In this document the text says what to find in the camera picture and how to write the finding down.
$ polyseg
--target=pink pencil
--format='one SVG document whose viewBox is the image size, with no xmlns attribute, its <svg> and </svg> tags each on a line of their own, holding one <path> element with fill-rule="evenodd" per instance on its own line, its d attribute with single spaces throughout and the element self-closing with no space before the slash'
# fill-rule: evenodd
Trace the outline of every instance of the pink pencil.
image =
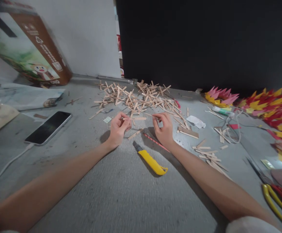
<svg viewBox="0 0 282 233">
<path fill-rule="evenodd" d="M 152 140 L 153 142 L 155 142 L 157 145 L 161 146 L 162 148 L 164 148 L 166 151 L 168 151 L 169 153 L 171 153 L 169 150 L 166 149 L 166 147 L 164 147 L 162 144 L 160 144 L 159 142 L 156 142 L 154 139 L 152 139 L 150 136 L 148 136 L 146 133 L 143 133 L 144 136 L 146 136 L 148 139 Z"/>
</svg>

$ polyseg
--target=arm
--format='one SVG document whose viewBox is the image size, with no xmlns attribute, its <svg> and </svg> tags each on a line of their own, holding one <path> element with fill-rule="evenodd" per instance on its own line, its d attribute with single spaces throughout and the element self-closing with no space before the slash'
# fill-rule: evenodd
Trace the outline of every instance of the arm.
<svg viewBox="0 0 282 233">
<path fill-rule="evenodd" d="M 158 140 L 177 158 L 229 221 L 252 216 L 278 228 L 272 216 L 246 191 L 173 140 L 172 121 L 167 113 L 153 116 L 163 122 L 163 127 L 159 128 L 153 117 Z"/>
<path fill-rule="evenodd" d="M 0 203 L 0 231 L 26 232 L 52 209 L 107 153 L 122 143 L 131 128 L 130 118 L 119 113 L 111 121 L 108 140 L 84 152 L 55 171 L 50 171 L 25 185 Z"/>
</svg>

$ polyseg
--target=cartoon character print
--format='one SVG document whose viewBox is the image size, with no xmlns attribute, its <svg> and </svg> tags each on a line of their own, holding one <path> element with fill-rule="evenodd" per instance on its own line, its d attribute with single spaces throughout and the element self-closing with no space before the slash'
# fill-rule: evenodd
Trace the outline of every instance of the cartoon character print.
<svg viewBox="0 0 282 233">
<path fill-rule="evenodd" d="M 30 68 L 33 69 L 33 73 L 35 73 L 37 76 L 39 76 L 42 80 L 52 80 L 55 79 L 54 76 L 51 75 L 51 73 L 48 71 L 48 67 L 41 64 L 41 63 L 30 63 Z"/>
</svg>

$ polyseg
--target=cardboard box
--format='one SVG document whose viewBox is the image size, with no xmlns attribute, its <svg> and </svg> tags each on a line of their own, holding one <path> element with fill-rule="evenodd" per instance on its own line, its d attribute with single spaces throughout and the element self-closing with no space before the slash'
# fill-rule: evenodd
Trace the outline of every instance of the cardboard box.
<svg viewBox="0 0 282 233">
<path fill-rule="evenodd" d="M 13 1 L 0 1 L 0 58 L 33 83 L 66 85 L 66 66 L 35 10 Z"/>
</svg>

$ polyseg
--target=white container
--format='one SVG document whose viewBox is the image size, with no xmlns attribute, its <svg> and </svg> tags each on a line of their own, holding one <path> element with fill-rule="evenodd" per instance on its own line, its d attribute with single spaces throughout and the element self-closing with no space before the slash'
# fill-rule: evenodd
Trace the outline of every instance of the white container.
<svg viewBox="0 0 282 233">
<path fill-rule="evenodd" d="M 217 107 L 217 106 L 213 106 L 212 111 L 221 113 L 221 114 L 223 114 L 223 115 L 225 115 L 225 116 L 231 116 L 231 117 L 233 117 L 233 116 L 235 115 L 234 113 L 232 113 L 232 112 L 230 112 L 230 111 L 226 111 L 225 109 L 219 108 L 219 107 Z"/>
</svg>

